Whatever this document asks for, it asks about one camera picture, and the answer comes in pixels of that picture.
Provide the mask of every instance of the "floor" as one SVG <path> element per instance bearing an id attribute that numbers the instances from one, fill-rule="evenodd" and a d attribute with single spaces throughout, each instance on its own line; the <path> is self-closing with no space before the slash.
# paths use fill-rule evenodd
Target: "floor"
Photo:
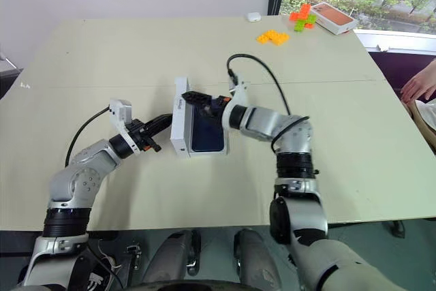
<path id="1" fill-rule="evenodd" d="M 376 266 L 386 277 L 407 290 L 436 290 L 436 221 L 423 219 L 404 221 L 404 239 L 394 238 L 384 223 L 367 223 L 330 229 L 330 238 L 347 243 L 366 261 Z M 283 290 L 299 290 L 295 267 L 287 260 L 283 246 L 269 236 L 268 226 L 253 227 L 264 238 L 281 276 Z M 240 228 L 202 228 L 200 272 L 195 279 L 224 279 L 238 281 L 233 261 L 233 237 Z M 100 242 L 101 249 L 127 267 L 129 257 L 125 248 L 141 245 L 143 254 L 139 269 L 132 277 L 138 284 L 149 259 L 161 242 L 176 230 L 122 231 L 113 241 Z M 0 232 L 0 250 L 30 251 L 33 234 Z M 97 249 L 97 242 L 92 246 Z M 14 287 L 20 269 L 28 258 L 0 258 L 0 290 Z"/>

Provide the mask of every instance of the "person's hand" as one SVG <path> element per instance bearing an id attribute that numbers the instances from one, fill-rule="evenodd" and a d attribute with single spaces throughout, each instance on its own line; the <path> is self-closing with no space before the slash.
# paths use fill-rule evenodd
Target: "person's hand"
<path id="1" fill-rule="evenodd" d="M 436 61 L 432 61 L 421 72 L 417 73 L 401 89 L 401 101 L 408 103 L 424 95 L 426 100 L 436 90 Z"/>

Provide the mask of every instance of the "white table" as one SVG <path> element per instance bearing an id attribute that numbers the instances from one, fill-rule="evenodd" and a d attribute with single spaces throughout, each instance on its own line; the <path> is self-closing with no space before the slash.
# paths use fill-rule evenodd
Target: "white table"
<path id="1" fill-rule="evenodd" d="M 436 159 L 357 37 L 291 27 L 283 16 L 63 23 L 0 101 L 0 229 L 42 228 L 51 176 L 76 130 L 109 98 L 128 99 L 134 117 L 148 121 L 172 111 L 176 76 L 227 95 L 225 61 L 236 52 L 269 64 L 292 112 L 311 116 L 329 222 L 435 216 Z M 268 29 L 291 38 L 280 47 L 257 43 Z M 284 112 L 257 63 L 238 59 L 232 67 L 251 82 L 252 104 Z M 114 133 L 100 117 L 74 152 Z M 232 132 L 229 155 L 179 159 L 169 135 L 156 137 L 161 152 L 131 156 L 106 179 L 90 230 L 269 223 L 269 144 Z"/>

